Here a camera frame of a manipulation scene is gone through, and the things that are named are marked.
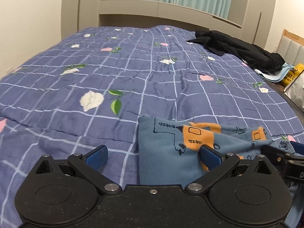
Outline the blue pants with orange print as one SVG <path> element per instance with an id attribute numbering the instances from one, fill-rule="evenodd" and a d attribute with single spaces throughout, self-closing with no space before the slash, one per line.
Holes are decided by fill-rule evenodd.
<path id="1" fill-rule="evenodd" d="M 201 162 L 199 150 L 207 145 L 225 155 L 234 153 L 253 159 L 261 147 L 269 145 L 294 154 L 295 140 L 276 141 L 262 126 L 238 127 L 216 123 L 192 123 L 139 118 L 139 178 L 142 185 L 186 186 L 209 170 Z"/>

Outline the beige headboard cabinet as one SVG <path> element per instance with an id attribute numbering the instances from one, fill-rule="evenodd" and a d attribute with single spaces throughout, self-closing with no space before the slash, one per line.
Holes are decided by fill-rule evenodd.
<path id="1" fill-rule="evenodd" d="M 88 27 L 149 28 L 172 25 L 217 30 L 260 47 L 266 45 L 276 0 L 232 0 L 227 19 L 194 8 L 148 0 L 62 0 L 61 37 Z"/>

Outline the padded wall panel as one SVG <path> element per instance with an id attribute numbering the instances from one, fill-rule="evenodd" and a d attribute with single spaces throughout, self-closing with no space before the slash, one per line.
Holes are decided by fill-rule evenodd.
<path id="1" fill-rule="evenodd" d="M 303 38 L 283 30 L 276 52 L 284 58 L 286 63 L 296 66 L 298 63 L 304 64 L 304 42 Z"/>

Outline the light blue folded towel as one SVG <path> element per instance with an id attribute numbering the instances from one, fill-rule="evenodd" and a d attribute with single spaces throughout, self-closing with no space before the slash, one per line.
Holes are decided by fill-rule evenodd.
<path id="1" fill-rule="evenodd" d="M 293 70 L 294 67 L 295 66 L 292 65 L 292 64 L 284 63 L 283 66 L 282 66 L 282 69 L 278 72 L 275 72 L 274 75 L 273 74 L 265 74 L 258 69 L 254 69 L 254 71 L 261 78 L 266 79 L 266 80 L 268 80 L 270 82 L 273 82 L 273 83 L 278 83 L 278 82 L 282 81 L 284 79 L 284 77 L 287 75 L 287 73 L 290 70 Z"/>

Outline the purple grid floral quilt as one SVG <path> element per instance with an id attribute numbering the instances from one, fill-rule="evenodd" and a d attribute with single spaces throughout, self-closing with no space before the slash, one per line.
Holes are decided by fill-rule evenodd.
<path id="1" fill-rule="evenodd" d="M 14 196 L 44 154 L 106 145 L 104 175 L 138 181 L 141 115 L 238 127 L 303 142 L 288 103 L 234 55 L 217 56 L 173 26 L 87 28 L 1 79 L 1 227 L 21 223 Z"/>

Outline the silver shopping bag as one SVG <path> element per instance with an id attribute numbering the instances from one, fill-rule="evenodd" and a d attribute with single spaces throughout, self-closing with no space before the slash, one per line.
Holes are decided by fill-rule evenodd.
<path id="1" fill-rule="evenodd" d="M 304 79 L 303 73 L 295 78 L 287 87 L 284 89 L 284 94 L 302 111 L 304 112 Z"/>

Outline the black clothing pile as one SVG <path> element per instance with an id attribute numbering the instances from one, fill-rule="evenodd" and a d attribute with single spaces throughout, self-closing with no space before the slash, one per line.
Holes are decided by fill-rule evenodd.
<path id="1" fill-rule="evenodd" d="M 251 69 L 258 69 L 266 74 L 274 75 L 280 72 L 285 64 L 284 58 L 278 53 L 266 51 L 255 44 L 216 30 L 196 31 L 195 38 L 188 42 L 200 44 L 218 56 L 232 54 L 244 60 Z"/>

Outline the yellow black package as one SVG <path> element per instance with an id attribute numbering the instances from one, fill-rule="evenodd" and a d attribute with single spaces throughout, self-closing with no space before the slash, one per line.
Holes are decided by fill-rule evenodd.
<path id="1" fill-rule="evenodd" d="M 282 79 L 281 85 L 286 87 L 293 82 L 304 70 L 304 65 L 298 63 L 292 70 L 289 70 L 286 76 Z"/>

